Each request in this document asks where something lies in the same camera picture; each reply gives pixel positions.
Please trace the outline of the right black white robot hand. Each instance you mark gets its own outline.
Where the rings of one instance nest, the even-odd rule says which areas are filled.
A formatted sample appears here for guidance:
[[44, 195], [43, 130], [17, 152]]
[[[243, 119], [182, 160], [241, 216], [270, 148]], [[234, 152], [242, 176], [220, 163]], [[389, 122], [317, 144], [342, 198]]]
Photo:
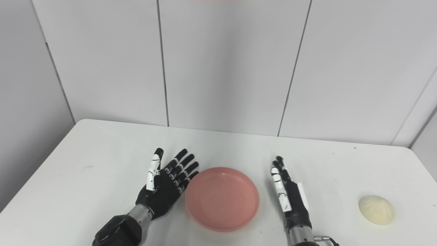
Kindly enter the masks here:
[[309, 227], [312, 229], [309, 211], [304, 203], [303, 192], [298, 183], [294, 182], [289, 175], [283, 162], [283, 157], [276, 156], [272, 162], [270, 174], [276, 190], [276, 194], [284, 213], [286, 229], [296, 226]]

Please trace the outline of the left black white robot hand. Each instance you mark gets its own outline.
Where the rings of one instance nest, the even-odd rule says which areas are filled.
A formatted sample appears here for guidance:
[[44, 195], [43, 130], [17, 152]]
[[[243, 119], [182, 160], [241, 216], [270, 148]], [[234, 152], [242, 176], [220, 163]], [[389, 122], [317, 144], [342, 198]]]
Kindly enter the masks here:
[[182, 149], [168, 164], [162, 165], [164, 150], [157, 148], [146, 175], [146, 184], [140, 190], [136, 205], [147, 209], [151, 220], [164, 216], [199, 173], [195, 155]]

